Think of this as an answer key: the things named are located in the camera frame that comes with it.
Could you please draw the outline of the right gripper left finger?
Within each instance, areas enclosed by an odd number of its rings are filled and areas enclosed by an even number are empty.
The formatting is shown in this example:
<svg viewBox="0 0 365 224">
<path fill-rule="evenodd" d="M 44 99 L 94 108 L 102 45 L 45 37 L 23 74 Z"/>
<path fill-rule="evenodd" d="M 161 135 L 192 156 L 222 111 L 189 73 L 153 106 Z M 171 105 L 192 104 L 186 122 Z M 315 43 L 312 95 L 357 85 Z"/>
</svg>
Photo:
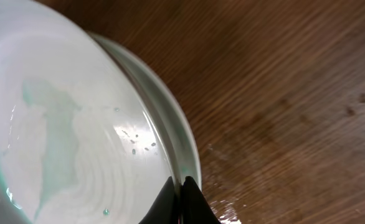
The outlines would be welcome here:
<svg viewBox="0 0 365 224">
<path fill-rule="evenodd" d="M 139 224 L 178 224 L 179 204 L 173 178 L 168 177 L 151 208 Z"/>
</svg>

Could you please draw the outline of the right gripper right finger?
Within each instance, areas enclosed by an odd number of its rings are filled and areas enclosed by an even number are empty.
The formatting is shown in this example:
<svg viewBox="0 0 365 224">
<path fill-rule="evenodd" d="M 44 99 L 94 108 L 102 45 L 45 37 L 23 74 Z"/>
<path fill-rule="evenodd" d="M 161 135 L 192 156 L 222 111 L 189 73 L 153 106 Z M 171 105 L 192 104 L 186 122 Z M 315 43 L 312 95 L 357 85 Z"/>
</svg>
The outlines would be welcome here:
<svg viewBox="0 0 365 224">
<path fill-rule="evenodd" d="M 181 187 L 181 215 L 183 224 L 220 224 L 191 176 Z"/>
</svg>

